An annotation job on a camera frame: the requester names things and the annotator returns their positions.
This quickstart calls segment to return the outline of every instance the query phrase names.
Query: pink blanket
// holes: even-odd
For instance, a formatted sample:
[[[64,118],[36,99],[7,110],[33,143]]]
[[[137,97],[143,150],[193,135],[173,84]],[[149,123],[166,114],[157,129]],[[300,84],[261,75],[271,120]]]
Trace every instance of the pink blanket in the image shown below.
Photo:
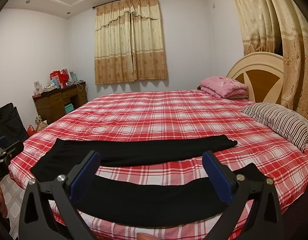
[[[248,88],[246,84],[225,77],[209,77],[201,81],[201,90],[209,93],[213,97],[239,99],[247,98]]]

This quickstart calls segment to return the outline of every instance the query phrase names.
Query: wooden headboard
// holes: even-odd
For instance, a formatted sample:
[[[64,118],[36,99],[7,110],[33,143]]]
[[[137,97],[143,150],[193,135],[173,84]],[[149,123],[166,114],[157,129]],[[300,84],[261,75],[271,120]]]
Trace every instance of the wooden headboard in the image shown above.
[[[283,57],[270,52],[254,52],[240,59],[227,77],[247,84],[248,98],[255,102],[281,102]]]

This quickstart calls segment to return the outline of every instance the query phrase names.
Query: red plaid bedsheet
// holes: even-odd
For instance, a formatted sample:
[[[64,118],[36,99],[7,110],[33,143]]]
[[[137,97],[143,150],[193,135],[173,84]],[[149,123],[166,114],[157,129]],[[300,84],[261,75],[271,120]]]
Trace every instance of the red plaid bedsheet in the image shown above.
[[[53,146],[56,138],[140,141],[226,134],[237,140],[238,145],[217,152],[217,158],[231,170],[255,163],[265,175],[274,179],[284,209],[304,192],[308,184],[308,145],[302,153],[267,126],[240,112],[251,103],[213,98],[200,90],[101,96],[30,137],[24,143],[24,151],[12,160],[9,169],[15,181],[26,188],[29,179],[33,178],[29,169]],[[201,157],[152,166],[100,167],[97,175],[142,185],[180,185],[207,176]],[[57,220],[61,221],[56,205],[52,205]],[[247,203],[231,238],[240,231],[250,207],[251,203]],[[202,239],[219,218],[173,228],[144,229],[81,215],[97,237],[113,239],[135,239],[138,232],[170,240]]]

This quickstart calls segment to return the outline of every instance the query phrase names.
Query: gold curtain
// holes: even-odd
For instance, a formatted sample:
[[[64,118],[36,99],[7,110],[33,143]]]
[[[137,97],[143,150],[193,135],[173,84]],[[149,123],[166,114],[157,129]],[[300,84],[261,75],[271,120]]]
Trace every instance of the gold curtain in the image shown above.
[[[97,7],[95,83],[165,78],[158,0],[121,0]]]
[[[244,55],[256,51],[278,53],[280,27],[271,0],[233,0],[244,45]]]
[[[281,105],[308,119],[308,23],[293,0],[272,0],[284,58]]]

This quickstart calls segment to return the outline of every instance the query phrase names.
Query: desk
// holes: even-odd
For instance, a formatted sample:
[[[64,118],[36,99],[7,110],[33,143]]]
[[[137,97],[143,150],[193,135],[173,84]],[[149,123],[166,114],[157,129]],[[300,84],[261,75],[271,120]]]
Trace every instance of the desk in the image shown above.
[[[55,89],[43,96],[33,96],[37,113],[51,124],[66,114],[65,105],[72,103],[74,109],[87,103],[85,82],[80,85]]]

